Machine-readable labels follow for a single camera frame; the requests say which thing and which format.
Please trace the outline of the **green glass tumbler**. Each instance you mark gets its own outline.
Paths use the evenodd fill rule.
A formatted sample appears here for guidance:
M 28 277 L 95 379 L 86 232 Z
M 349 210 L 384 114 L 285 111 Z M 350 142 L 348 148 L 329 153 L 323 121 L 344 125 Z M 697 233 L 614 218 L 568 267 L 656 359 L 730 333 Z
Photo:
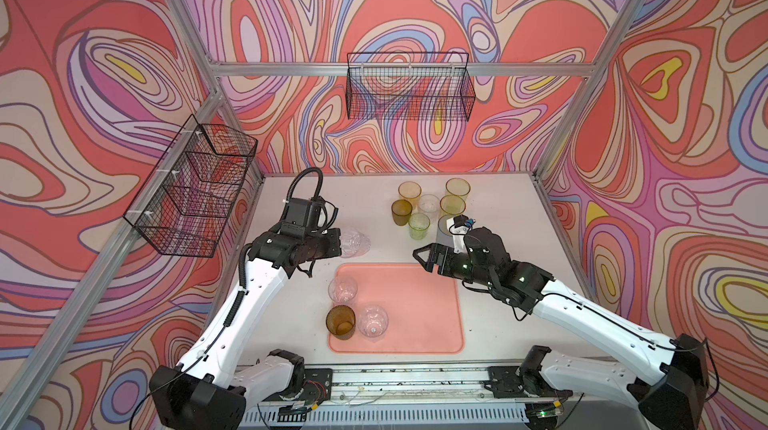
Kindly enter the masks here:
M 426 238 L 431 226 L 430 217 L 423 213 L 414 213 L 408 220 L 408 231 L 411 239 L 420 241 Z

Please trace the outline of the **small dark amber glass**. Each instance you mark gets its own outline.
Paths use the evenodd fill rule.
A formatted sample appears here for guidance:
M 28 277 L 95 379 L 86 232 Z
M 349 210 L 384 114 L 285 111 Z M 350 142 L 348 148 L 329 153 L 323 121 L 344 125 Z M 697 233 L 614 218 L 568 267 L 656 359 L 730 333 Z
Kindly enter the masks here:
M 405 199 L 399 199 L 391 205 L 391 216 L 393 222 L 397 226 L 405 226 L 408 224 L 413 212 L 413 205 L 410 201 Z

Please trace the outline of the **amber glass tumbler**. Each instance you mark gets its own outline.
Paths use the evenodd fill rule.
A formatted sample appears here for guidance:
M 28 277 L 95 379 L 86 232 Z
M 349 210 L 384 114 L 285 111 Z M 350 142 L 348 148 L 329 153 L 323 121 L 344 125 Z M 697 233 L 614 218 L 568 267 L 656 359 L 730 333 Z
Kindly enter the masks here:
M 398 186 L 398 194 L 401 199 L 408 201 L 413 207 L 417 207 L 422 196 L 422 188 L 417 182 L 405 181 Z

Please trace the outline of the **pink plastic tray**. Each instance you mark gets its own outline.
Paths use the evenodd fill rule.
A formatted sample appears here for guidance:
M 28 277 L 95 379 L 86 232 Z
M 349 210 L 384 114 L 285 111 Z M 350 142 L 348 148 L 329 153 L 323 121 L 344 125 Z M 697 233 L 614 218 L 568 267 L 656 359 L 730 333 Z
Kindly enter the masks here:
M 338 354 L 451 355 L 464 348 L 464 332 L 454 281 L 425 272 L 417 264 L 344 264 L 336 275 L 357 283 L 352 308 L 358 320 L 366 308 L 387 314 L 387 328 L 374 336 L 356 324 L 348 340 L 328 338 Z

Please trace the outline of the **dark olive dotted glass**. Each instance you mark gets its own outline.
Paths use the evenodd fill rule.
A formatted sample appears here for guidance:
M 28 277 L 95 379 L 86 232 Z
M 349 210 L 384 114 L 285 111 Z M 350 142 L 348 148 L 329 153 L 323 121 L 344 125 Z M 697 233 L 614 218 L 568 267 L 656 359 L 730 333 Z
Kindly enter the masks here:
M 340 340 L 348 340 L 355 333 L 356 314 L 347 305 L 337 305 L 327 313 L 325 324 L 331 336 Z

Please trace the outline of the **clear glass tumbler front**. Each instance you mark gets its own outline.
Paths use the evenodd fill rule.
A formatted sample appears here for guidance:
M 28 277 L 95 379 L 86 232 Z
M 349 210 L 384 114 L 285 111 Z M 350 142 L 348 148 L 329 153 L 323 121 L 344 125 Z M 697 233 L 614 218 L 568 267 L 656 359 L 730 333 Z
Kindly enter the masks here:
M 364 337 L 369 339 L 379 338 L 388 330 L 388 313 L 381 306 L 368 305 L 358 313 L 357 327 Z

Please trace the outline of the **clear faceted glass tumbler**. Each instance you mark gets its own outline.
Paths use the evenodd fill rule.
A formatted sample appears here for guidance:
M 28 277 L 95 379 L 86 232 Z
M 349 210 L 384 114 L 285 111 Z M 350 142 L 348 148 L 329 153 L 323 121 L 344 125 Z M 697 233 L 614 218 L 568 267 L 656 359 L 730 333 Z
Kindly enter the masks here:
M 337 276 L 328 286 L 328 296 L 335 305 L 349 305 L 357 297 L 358 283 L 349 276 Z

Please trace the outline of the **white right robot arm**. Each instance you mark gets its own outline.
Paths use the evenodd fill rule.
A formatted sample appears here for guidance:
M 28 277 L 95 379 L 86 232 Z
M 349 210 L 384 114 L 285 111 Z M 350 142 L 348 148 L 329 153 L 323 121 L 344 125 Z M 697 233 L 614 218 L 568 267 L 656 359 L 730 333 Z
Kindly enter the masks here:
M 516 369 L 520 392 L 535 397 L 579 392 L 632 408 L 658 429 L 698 427 L 714 367 L 706 341 L 636 325 L 578 295 L 550 272 L 512 259 L 489 229 L 461 225 L 453 246 L 432 243 L 414 250 L 425 271 L 472 285 L 518 319 L 534 316 L 556 324 L 612 358 L 571 357 L 535 345 Z

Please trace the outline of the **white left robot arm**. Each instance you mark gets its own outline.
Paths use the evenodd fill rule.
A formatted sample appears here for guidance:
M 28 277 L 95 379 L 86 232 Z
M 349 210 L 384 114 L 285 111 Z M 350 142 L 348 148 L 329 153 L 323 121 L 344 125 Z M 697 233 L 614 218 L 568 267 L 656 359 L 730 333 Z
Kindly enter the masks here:
M 238 280 L 224 306 L 172 367 L 159 367 L 149 396 L 160 423 L 171 429 L 236 429 L 247 410 L 267 398 L 301 395 L 304 359 L 268 353 L 241 370 L 238 362 L 264 311 L 304 264 L 341 254 L 337 214 L 320 197 L 290 198 L 280 220 L 240 254 Z

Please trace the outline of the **blue textured tall glass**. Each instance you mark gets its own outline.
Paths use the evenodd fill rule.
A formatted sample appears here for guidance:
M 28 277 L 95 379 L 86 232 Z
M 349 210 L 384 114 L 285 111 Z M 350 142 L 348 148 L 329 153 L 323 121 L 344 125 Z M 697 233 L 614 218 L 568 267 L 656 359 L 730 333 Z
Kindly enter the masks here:
M 436 242 L 438 244 L 454 248 L 454 236 L 451 233 L 450 226 L 454 221 L 451 215 L 445 215 L 440 218 L 437 224 Z

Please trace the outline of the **yellow tall glass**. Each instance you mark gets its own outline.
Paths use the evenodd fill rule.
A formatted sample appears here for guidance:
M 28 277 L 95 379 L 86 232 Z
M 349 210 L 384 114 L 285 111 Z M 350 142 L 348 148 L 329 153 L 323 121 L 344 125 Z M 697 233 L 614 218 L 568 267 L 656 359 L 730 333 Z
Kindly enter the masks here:
M 459 196 L 448 194 L 440 200 L 442 216 L 458 216 L 465 212 L 466 202 Z

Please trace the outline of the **clear glass small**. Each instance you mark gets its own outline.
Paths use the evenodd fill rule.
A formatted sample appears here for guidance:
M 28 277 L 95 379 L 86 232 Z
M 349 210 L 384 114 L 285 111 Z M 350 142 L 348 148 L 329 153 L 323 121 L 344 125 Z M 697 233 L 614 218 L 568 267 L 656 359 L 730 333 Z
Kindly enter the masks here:
M 431 221 L 436 221 L 439 219 L 440 199 L 434 194 L 422 194 L 417 202 L 417 210 Z

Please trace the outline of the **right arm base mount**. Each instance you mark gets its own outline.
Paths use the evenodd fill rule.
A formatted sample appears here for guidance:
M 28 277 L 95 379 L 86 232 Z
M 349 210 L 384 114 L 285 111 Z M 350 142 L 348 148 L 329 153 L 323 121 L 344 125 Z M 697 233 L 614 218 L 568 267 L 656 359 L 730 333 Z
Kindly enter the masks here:
M 549 385 L 539 368 L 525 366 L 491 366 L 483 388 L 494 398 L 560 398 L 561 393 Z

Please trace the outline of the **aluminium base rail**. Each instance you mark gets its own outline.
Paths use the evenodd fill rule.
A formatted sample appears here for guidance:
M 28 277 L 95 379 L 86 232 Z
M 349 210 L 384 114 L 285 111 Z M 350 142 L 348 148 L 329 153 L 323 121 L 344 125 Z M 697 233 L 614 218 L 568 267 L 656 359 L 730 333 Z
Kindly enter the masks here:
M 248 410 L 243 429 L 426 429 L 494 425 L 564 429 L 584 401 L 581 392 L 560 398 L 497 399 L 483 388 L 491 366 L 511 361 L 339 364 L 331 397 L 319 404 L 263 402 Z

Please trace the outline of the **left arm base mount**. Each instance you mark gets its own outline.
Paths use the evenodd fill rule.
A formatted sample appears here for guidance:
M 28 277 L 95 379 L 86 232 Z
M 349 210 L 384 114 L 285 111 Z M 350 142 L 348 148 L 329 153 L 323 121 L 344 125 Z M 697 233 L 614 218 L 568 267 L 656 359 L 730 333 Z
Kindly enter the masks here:
M 327 367 L 309 368 L 304 372 L 304 382 L 300 389 L 287 389 L 275 393 L 267 402 L 303 401 L 305 404 L 319 404 L 332 395 L 333 370 Z

